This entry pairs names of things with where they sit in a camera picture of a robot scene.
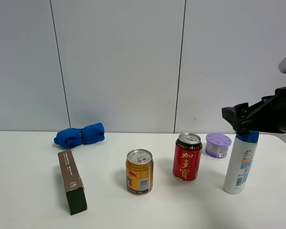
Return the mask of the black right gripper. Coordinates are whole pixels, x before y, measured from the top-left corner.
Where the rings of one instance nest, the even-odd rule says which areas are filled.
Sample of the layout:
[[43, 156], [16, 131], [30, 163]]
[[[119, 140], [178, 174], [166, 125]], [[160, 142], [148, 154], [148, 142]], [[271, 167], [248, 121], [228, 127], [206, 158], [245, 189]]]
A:
[[261, 101], [249, 105], [242, 103], [222, 108], [222, 117], [237, 134], [250, 131], [286, 133], [286, 87], [278, 88], [275, 94], [262, 97]]

